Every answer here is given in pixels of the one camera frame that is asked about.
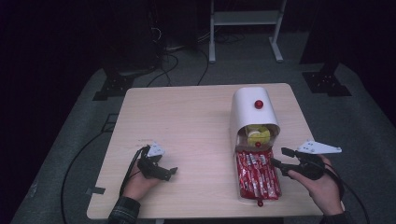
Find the wooden table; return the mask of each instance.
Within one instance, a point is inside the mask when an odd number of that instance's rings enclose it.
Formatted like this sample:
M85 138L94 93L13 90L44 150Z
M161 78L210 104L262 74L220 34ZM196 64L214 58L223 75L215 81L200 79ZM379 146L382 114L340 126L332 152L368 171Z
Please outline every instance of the wooden table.
M229 119L233 93L246 86L268 91L280 127L275 158L298 163L281 155L280 148L297 148L313 137L288 84L130 89L96 183L106 190L92 195L88 217L108 217L134 154L153 141L166 150L160 166L178 170L141 201L140 218L321 215L307 190L280 172L279 200L265 201L263 207L238 201Z

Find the red button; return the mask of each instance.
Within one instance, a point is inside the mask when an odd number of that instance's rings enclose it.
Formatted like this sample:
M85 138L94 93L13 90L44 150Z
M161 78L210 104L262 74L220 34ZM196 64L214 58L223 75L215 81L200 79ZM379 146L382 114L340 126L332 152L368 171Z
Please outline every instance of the red button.
M261 109L264 106L264 103L261 100L257 100L256 102L254 102L254 107L256 107L256 109Z

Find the sleeve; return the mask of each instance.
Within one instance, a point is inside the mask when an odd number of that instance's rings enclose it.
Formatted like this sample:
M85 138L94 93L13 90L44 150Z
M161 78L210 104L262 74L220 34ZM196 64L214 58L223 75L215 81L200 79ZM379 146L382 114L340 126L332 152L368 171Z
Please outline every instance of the sleeve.
M108 217L108 224L135 224L140 203L128 197L119 197Z
M350 216L349 212L345 211L343 214L335 216L324 216L326 224L354 224L355 221Z

